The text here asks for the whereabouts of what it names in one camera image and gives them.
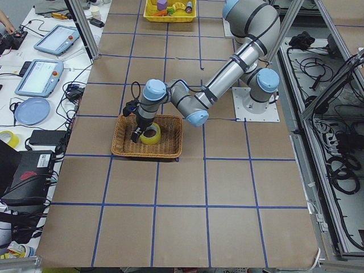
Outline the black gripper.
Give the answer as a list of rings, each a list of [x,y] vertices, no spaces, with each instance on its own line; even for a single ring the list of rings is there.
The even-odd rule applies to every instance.
[[[149,126],[152,125],[154,118],[145,118],[137,114],[135,120],[137,123],[137,127],[131,134],[131,140],[134,143],[137,143],[142,133],[145,132]]]

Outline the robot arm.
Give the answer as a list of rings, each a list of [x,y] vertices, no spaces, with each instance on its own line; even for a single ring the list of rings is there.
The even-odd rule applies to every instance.
[[[139,137],[152,125],[159,106],[172,103],[195,127],[202,126],[209,118],[208,109],[238,80],[251,87],[254,102],[267,104],[279,84],[278,74],[269,68],[258,68],[258,59],[267,55],[278,39],[280,20],[278,12],[265,1],[227,1],[222,11],[235,38],[243,38],[243,44],[214,76],[190,95],[183,80],[164,83],[150,79],[143,88],[139,100],[124,109],[123,115],[136,115],[136,128],[131,140]]]

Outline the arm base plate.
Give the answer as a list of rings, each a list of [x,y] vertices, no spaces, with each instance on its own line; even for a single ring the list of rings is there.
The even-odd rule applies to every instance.
[[[268,102],[255,102],[250,88],[233,87],[235,119],[240,122],[280,122],[274,95]]]
[[[226,38],[232,38],[234,39],[235,36],[233,35],[233,33],[231,32],[231,29],[230,29],[230,24],[227,20],[225,20],[224,18],[222,19],[222,22],[223,22],[223,27],[224,27],[224,35]]]

